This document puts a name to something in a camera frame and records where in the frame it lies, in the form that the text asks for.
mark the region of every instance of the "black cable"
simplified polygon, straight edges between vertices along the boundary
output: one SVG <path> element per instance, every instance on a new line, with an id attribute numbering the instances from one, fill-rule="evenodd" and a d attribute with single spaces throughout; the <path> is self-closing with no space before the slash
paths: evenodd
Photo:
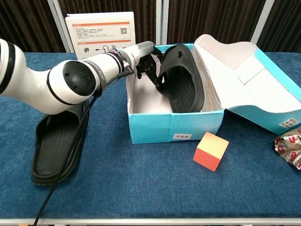
<path id="1" fill-rule="evenodd" d="M 86 110 L 86 112 L 85 112 L 83 118 L 82 118 L 81 121 L 79 122 L 79 126 L 78 126 L 78 128 L 77 128 L 77 130 L 76 130 L 76 132 L 75 132 L 75 135 L 74 135 L 74 137 L 73 137 L 73 140 L 72 140 L 71 145 L 70 145 L 70 147 L 69 147 L 69 150 L 68 150 L 68 152 L 67 152 L 66 158 L 65 158 L 65 160 L 64 160 L 64 164 L 63 164 L 63 166 L 61 167 L 61 169 L 60 169 L 60 171 L 59 171 L 59 173 L 58 173 L 58 175 L 57 175 L 57 178 L 56 178 L 56 180 L 55 180 L 55 183 L 53 184 L 53 186 L 52 186 L 50 192 L 48 193 L 48 195 L 47 195 L 47 197 L 46 197 L 46 199 L 45 199 L 43 205 L 41 206 L 41 208 L 40 208 L 40 210 L 39 210 L 39 213 L 37 214 L 36 220 L 34 221 L 33 226 L 37 226 L 38 220 L 39 220 L 40 216 L 42 215 L 44 208 L 46 207 L 46 205 L 47 205 L 47 203 L 48 203 L 48 201 L 49 201 L 49 199 L 50 199 L 52 193 L 54 192 L 54 190 L 55 190 L 55 188 L 56 188 L 56 186 L 57 186 L 57 184 L 58 184 L 58 182 L 59 182 L 59 180 L 60 180 L 60 178 L 61 178 L 61 175 L 62 175 L 62 173 L 63 173 L 63 170 L 64 170 L 64 168 L 65 168 L 65 166 L 66 166 L 66 164 L 67 164 L 67 161 L 68 161 L 68 159 L 69 159 L 69 157 L 70 157 L 70 154 L 71 154 L 71 151 L 72 151 L 72 149 L 73 149 L 75 140 L 76 140 L 76 138 L 77 138 L 77 136 L 78 136 L 78 134 L 79 134 L 81 125 L 82 125 L 84 119 L 87 117 L 89 111 L 91 110 L 93 104 L 95 103 L 95 101 L 96 101 L 96 99 L 97 99 L 98 97 L 99 97 L 99 95 L 95 95 L 95 96 L 93 97 L 93 99 L 92 99 L 91 103 L 89 104 L 89 106 L 88 106 L 88 108 L 87 108 L 87 110 Z"/>
<path id="2" fill-rule="evenodd" d="M 109 81 L 108 81 L 108 84 L 107 84 L 107 86 L 108 85 L 110 85 L 111 83 L 113 83 L 113 82 L 115 82 L 115 81 L 117 81 L 119 78 L 116 76 L 116 77 L 114 77 L 114 78 L 112 78 L 112 79 L 110 79 Z"/>

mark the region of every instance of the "cardboard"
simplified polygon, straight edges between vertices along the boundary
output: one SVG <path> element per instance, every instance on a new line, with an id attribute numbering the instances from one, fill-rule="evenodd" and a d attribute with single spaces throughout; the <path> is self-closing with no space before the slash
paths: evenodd
<path id="1" fill-rule="evenodd" d="M 69 35 L 78 60 L 136 44 L 133 12 L 67 14 Z"/>
<path id="2" fill-rule="evenodd" d="M 170 46 L 157 48 L 164 52 Z M 127 77 L 127 106 L 134 144 L 200 140 L 206 132 L 216 134 L 225 109 L 276 134 L 300 124 L 301 88 L 256 45 L 222 44 L 202 35 L 187 46 L 202 76 L 202 111 L 173 113 L 145 74 L 140 80 L 133 74 Z"/>

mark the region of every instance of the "foil package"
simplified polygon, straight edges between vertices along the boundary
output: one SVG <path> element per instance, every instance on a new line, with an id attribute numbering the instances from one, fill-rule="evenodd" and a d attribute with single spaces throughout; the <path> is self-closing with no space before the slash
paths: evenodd
<path id="1" fill-rule="evenodd" d="M 301 127 L 277 137 L 274 141 L 275 151 L 289 164 L 301 170 Z"/>

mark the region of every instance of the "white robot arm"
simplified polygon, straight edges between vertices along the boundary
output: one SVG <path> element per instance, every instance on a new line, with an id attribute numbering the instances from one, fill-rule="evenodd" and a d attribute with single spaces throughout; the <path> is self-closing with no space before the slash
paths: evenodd
<path id="1" fill-rule="evenodd" d="M 47 114 L 58 114 L 134 73 L 140 59 L 153 51 L 154 43 L 146 41 L 82 61 L 66 60 L 38 72 L 26 66 L 19 47 L 0 39 L 0 95 L 14 97 Z"/>

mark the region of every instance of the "qr code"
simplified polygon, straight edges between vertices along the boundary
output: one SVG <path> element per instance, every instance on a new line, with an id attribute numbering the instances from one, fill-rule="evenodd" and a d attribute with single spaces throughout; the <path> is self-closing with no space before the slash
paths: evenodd
<path id="1" fill-rule="evenodd" d="M 127 28 L 126 27 L 121 27 L 120 28 L 120 34 L 127 34 Z"/>
<path id="2" fill-rule="evenodd" d="M 283 121 L 282 123 L 280 123 L 279 126 L 282 126 L 284 128 L 290 128 L 290 127 L 292 127 L 294 125 L 297 125 L 298 123 L 299 122 L 296 119 L 290 118 L 290 119 L 288 119 L 288 120 Z"/>

